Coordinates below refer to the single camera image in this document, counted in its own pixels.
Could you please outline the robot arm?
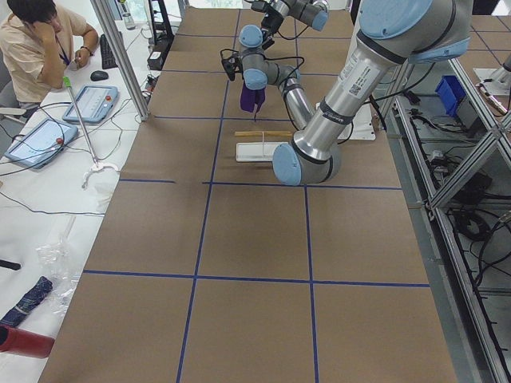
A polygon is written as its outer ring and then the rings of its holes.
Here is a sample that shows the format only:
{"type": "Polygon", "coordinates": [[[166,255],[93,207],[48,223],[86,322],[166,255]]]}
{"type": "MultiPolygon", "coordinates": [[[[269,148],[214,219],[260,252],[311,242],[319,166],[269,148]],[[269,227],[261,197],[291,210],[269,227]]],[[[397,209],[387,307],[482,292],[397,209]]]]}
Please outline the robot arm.
{"type": "Polygon", "coordinates": [[[273,36],[279,32],[286,17],[292,17],[317,31],[323,30],[329,18],[327,1],[283,0],[250,1],[250,3],[252,10],[264,14],[260,23],[263,49],[274,44],[273,36]]]}
{"type": "Polygon", "coordinates": [[[285,17],[322,30],[328,20],[325,1],[254,1],[263,13],[260,26],[245,26],[235,59],[244,94],[279,88],[297,132],[272,156],[276,178],[286,185],[317,184],[340,167],[337,140],[389,69],[404,62],[426,63],[461,56],[469,46],[471,1],[364,1],[359,6],[355,49],[329,93],[314,107],[305,96],[297,70],[271,63],[264,51],[285,17]]]}

